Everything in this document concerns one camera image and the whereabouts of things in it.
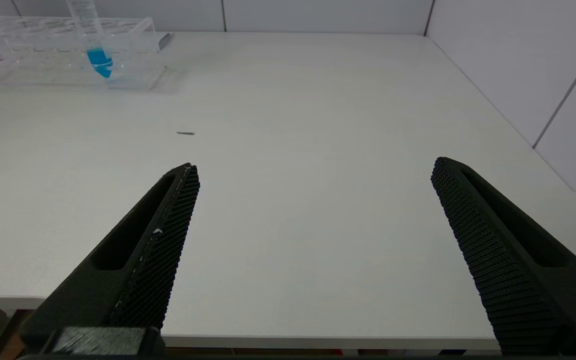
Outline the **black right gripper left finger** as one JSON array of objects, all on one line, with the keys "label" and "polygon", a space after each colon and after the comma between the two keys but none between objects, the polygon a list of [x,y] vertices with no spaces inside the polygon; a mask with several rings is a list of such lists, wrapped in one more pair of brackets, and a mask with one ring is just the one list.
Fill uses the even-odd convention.
[{"label": "black right gripper left finger", "polygon": [[190,163],[165,173],[26,319],[26,349],[68,327],[160,330],[200,188]]}]

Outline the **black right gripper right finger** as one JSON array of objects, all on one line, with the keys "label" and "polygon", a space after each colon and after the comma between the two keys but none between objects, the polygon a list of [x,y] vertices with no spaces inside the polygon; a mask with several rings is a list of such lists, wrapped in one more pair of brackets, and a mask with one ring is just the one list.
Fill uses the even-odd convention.
[{"label": "black right gripper right finger", "polygon": [[505,356],[576,356],[576,255],[462,162],[430,182]]}]

